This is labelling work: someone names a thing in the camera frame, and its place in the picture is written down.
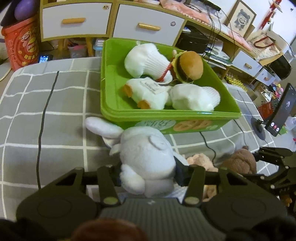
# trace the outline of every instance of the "fabric tag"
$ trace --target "fabric tag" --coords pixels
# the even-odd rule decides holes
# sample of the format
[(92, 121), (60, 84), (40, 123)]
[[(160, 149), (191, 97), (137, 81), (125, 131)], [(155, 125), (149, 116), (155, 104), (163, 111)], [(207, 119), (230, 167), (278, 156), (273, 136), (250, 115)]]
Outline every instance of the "fabric tag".
[(157, 82), (155, 82), (150, 78), (145, 78), (141, 80), (141, 85), (145, 86), (148, 90), (150, 90), (155, 95), (165, 91), (165, 88), (163, 88)]

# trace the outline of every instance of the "white drawer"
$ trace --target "white drawer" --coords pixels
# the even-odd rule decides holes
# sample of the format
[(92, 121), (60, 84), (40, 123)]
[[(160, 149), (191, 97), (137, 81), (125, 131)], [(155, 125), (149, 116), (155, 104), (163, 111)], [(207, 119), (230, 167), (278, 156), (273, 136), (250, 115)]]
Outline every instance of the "white drawer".
[[(173, 45), (184, 19), (143, 7), (119, 5), (113, 37)], [(139, 27), (139, 23), (159, 30)]]
[[(44, 8), (43, 38), (83, 34), (106, 34), (111, 3), (75, 3)], [(64, 19), (85, 18), (82, 23), (63, 24)]]
[(252, 59), (243, 51), (240, 51), (238, 55), (234, 58), (233, 66), (253, 77), (262, 68), (262, 66), (258, 62), (256, 62), (256, 60)]
[(269, 86), (276, 78), (271, 73), (269, 73), (265, 68), (262, 68), (262, 70), (260, 70), (258, 74), (256, 74), (255, 79)]

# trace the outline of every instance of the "red chips canister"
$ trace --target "red chips canister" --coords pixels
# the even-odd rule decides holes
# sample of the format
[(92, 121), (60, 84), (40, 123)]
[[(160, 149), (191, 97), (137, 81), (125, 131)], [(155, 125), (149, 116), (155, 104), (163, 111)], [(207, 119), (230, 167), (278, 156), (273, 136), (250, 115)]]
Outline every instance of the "red chips canister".
[(5, 38), (10, 65), (14, 71), (37, 63), (39, 54), (38, 29), (37, 16), (2, 29), (1, 33)]

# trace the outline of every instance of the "white plastic bag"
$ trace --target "white plastic bag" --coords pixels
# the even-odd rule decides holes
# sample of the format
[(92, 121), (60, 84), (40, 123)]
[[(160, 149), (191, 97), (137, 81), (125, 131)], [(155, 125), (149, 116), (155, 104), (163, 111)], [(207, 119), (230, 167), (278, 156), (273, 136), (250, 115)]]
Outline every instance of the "white plastic bag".
[(296, 127), (296, 117), (291, 117), (289, 116), (288, 119), (286, 120), (286, 129), (291, 131)]

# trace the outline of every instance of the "black printer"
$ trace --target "black printer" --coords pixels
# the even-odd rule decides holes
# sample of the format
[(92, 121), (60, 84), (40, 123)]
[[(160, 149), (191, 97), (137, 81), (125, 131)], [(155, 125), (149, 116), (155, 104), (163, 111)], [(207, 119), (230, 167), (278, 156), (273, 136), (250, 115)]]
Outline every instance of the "black printer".
[(182, 50), (203, 54), (208, 43), (208, 37), (206, 37), (201, 31), (193, 26), (186, 25), (177, 41), (176, 47)]

